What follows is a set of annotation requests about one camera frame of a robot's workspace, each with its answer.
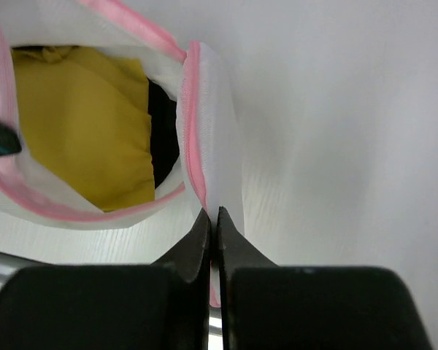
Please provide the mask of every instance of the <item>pink zipper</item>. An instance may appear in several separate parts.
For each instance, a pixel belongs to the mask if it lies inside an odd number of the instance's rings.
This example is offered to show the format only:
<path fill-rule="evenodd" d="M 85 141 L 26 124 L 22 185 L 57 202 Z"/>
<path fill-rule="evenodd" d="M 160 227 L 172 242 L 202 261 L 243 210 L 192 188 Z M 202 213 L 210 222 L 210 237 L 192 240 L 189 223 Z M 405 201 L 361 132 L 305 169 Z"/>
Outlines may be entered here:
<path fill-rule="evenodd" d="M 185 165 L 191 186 L 199 198 L 203 208 L 206 205 L 206 185 L 201 168 L 199 147 L 198 115 L 199 103 L 199 42 L 191 42 L 188 59 L 185 61 L 185 82 L 183 86 L 183 137 L 185 148 Z"/>

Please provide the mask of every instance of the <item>open bag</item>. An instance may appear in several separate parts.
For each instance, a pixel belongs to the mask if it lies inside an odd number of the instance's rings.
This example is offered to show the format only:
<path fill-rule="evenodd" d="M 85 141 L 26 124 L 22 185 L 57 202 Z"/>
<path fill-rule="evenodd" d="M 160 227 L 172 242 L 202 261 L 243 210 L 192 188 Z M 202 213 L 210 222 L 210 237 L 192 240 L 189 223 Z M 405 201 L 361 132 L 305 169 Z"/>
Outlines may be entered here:
<path fill-rule="evenodd" d="M 103 212 L 35 161 L 21 137 L 21 153 L 0 157 L 0 210 L 54 227 L 125 228 L 187 192 L 194 216 L 204 208 L 215 225 L 225 206 L 244 232 L 237 122 L 227 71 L 211 48 L 191 42 L 180 49 L 118 0 L 0 0 L 0 121 L 19 135 L 10 48 L 25 45 L 80 45 L 139 59 L 146 76 L 177 101 L 180 156 L 154 201 Z"/>

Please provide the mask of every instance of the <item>fabric bag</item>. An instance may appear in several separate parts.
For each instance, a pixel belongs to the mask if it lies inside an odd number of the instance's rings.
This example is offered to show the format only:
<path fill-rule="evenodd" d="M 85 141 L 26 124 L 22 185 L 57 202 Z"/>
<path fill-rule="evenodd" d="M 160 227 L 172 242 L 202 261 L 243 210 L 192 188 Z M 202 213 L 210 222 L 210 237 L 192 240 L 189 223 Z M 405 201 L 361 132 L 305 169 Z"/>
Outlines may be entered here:
<path fill-rule="evenodd" d="M 239 136 L 227 72 L 201 42 L 187 51 L 165 30 L 118 0 L 0 0 L 0 121 L 20 134 L 11 47 L 81 45 L 141 60 L 149 79 L 177 101 L 180 157 L 155 200 L 102 212 L 23 151 L 0 157 L 0 210 L 47 226 L 126 228 L 183 192 L 196 216 L 215 225 L 225 206 L 244 232 Z"/>

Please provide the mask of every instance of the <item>white bag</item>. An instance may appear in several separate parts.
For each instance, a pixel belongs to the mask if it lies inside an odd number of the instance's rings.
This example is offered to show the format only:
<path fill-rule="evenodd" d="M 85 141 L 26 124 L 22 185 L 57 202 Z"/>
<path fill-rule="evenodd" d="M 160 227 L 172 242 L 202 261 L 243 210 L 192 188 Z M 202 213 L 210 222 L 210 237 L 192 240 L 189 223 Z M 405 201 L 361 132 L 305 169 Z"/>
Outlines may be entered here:
<path fill-rule="evenodd" d="M 10 47 L 25 45 L 91 46 L 140 59 L 146 75 L 177 100 L 180 162 L 153 202 L 104 213 L 38 164 L 22 140 L 19 155 L 0 158 L 0 210 L 61 228 L 124 228 L 186 190 L 193 215 L 205 208 L 214 226 L 225 206 L 243 233 L 237 122 L 227 72 L 212 49 L 191 42 L 181 50 L 169 33 L 118 0 L 0 0 L 0 121 L 18 133 Z"/>

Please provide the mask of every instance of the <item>yellow shirt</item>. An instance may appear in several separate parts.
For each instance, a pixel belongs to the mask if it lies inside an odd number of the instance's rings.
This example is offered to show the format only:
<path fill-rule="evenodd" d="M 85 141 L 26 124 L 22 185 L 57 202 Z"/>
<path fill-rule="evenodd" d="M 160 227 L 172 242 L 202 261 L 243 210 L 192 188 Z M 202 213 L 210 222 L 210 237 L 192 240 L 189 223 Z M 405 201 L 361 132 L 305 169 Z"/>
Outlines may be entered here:
<path fill-rule="evenodd" d="M 103 211 L 154 200 L 149 85 L 138 60 L 90 47 L 12 51 L 34 159 Z"/>

